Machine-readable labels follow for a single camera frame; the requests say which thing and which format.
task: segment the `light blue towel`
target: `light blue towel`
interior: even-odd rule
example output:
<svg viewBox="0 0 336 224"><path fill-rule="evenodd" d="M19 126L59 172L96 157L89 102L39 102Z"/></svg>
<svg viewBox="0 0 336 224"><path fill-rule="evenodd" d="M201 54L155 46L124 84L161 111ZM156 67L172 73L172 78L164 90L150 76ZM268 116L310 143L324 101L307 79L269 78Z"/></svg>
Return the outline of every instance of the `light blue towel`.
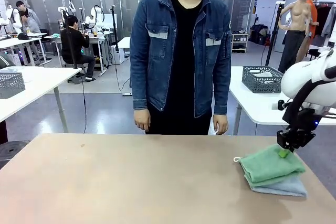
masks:
<svg viewBox="0 0 336 224"><path fill-rule="evenodd" d="M292 176L282 182L267 186L251 187L252 191L264 194L277 194L306 197L307 191L301 182L299 176Z"/></svg>

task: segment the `denim jacket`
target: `denim jacket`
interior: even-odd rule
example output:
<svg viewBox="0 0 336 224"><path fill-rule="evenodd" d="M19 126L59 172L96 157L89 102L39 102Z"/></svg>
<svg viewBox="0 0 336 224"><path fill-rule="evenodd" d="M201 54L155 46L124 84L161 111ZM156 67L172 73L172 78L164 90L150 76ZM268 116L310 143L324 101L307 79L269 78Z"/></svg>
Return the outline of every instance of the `denim jacket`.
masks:
<svg viewBox="0 0 336 224"><path fill-rule="evenodd" d="M163 111L170 80L177 22L171 0L141 0L134 17L131 42L133 107L150 102ZM213 88L215 114L226 115L231 78L230 15L222 0L202 0L194 27L194 115L211 108Z"/></svg>

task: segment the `folded towel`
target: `folded towel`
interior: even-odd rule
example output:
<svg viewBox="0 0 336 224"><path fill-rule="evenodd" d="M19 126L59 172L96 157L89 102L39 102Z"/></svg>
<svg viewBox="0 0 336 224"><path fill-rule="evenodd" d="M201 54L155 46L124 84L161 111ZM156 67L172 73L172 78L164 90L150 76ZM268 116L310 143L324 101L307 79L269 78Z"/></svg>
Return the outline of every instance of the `folded towel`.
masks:
<svg viewBox="0 0 336 224"><path fill-rule="evenodd" d="M251 187L252 191L264 194L277 194L306 197L307 191L298 176L290 177L282 182L268 186Z"/></svg>
<svg viewBox="0 0 336 224"><path fill-rule="evenodd" d="M282 158L280 150L282 148L276 144L239 160L250 187L272 185L306 171L295 154L290 152Z"/></svg>

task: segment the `hand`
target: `hand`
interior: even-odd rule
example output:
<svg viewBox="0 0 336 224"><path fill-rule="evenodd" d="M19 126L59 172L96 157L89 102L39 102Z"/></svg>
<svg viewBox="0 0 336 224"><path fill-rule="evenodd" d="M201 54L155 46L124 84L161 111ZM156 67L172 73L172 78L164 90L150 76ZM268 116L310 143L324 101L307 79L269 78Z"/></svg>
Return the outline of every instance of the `hand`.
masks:
<svg viewBox="0 0 336 224"><path fill-rule="evenodd" d="M282 30L285 30L285 31L288 31L289 30L289 26L280 26L280 29L282 29Z"/></svg>
<svg viewBox="0 0 336 224"><path fill-rule="evenodd" d="M214 130L217 132L216 136L223 135L229 129L226 115L214 115Z"/></svg>
<svg viewBox="0 0 336 224"><path fill-rule="evenodd" d="M149 110L134 110L134 123L138 128L148 132L149 127L151 126L151 115Z"/></svg>

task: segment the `green towel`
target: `green towel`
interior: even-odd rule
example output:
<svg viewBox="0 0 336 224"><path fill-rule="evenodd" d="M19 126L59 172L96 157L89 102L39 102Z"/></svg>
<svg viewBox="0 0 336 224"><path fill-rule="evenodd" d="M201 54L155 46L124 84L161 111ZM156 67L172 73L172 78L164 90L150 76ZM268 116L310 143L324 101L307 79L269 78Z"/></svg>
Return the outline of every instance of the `green towel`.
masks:
<svg viewBox="0 0 336 224"><path fill-rule="evenodd" d="M306 171L302 162L292 152L288 153L286 158L280 157L281 149L276 144L240 159L239 162L244 169L245 178L251 187L282 182Z"/></svg>

